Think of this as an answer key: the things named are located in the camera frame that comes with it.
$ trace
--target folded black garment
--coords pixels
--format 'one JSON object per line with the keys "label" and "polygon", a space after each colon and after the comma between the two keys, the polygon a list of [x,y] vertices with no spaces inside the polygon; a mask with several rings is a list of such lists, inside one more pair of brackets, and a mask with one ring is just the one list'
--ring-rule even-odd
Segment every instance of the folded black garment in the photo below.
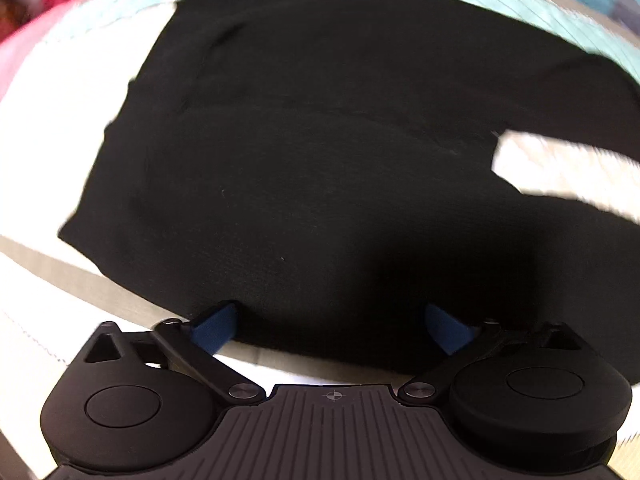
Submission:
{"label": "folded black garment", "polygon": [[60,238],[241,341],[415,373],[423,308],[571,324],[640,381],[640,226],[523,196],[506,128],[640,160],[613,62],[457,0],[185,0],[107,127]]}

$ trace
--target white fabric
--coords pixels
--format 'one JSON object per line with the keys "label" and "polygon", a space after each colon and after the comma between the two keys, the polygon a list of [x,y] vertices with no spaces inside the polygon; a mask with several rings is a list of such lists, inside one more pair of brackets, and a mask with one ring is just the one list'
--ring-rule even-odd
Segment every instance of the white fabric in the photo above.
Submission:
{"label": "white fabric", "polygon": [[100,274],[57,238],[75,210],[129,81],[138,74],[173,4],[67,41],[44,41],[0,101],[0,234]]}
{"label": "white fabric", "polygon": [[103,321],[114,320],[127,332],[146,330],[64,292],[2,253],[0,290],[0,312],[64,365]]}
{"label": "white fabric", "polygon": [[626,416],[625,423],[618,430],[619,442],[640,435],[640,384],[636,384],[632,391],[634,399],[631,402],[631,409]]}
{"label": "white fabric", "polygon": [[493,170],[522,193],[581,200],[640,224],[640,164],[619,153],[508,130]]}
{"label": "white fabric", "polygon": [[56,463],[40,432],[40,410],[65,365],[1,312],[0,354],[0,431],[34,475],[44,478]]}
{"label": "white fabric", "polygon": [[318,377],[290,374],[282,370],[274,370],[273,368],[246,363],[222,355],[216,355],[216,358],[246,378],[260,384],[267,392],[267,395],[271,394],[276,384],[344,384]]}

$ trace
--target metal screw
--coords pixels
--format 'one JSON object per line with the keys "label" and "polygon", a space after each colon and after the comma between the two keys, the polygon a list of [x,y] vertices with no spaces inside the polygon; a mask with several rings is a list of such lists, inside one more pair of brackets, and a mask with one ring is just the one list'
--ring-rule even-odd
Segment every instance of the metal screw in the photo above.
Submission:
{"label": "metal screw", "polygon": [[411,383],[404,387],[404,392],[409,397],[426,399],[427,397],[431,397],[436,392],[436,389],[429,383]]}
{"label": "metal screw", "polygon": [[239,383],[229,388],[229,395],[236,399],[253,399],[260,393],[260,388],[255,384]]}

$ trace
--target crosshair marking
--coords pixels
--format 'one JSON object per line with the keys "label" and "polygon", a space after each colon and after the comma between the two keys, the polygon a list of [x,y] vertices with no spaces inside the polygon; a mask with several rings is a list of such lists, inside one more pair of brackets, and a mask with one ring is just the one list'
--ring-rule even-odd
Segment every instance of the crosshair marking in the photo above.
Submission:
{"label": "crosshair marking", "polygon": [[332,400],[333,402],[335,402],[336,400],[340,400],[343,397],[343,394],[341,394],[340,392],[336,392],[334,390],[334,391],[329,392],[328,394],[326,394],[325,397],[327,399]]}

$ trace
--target ridged black surface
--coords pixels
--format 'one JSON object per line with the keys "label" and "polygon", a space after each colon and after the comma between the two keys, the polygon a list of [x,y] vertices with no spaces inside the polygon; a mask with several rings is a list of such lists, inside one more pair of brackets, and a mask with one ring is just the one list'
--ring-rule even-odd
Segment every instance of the ridged black surface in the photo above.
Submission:
{"label": "ridged black surface", "polygon": [[[113,477],[62,467],[49,480],[100,478]],[[452,436],[436,410],[402,406],[386,386],[280,386],[259,406],[229,410],[213,436],[190,455],[155,471],[120,478],[524,480],[535,476],[484,462]],[[562,478],[618,476],[603,466]]]}

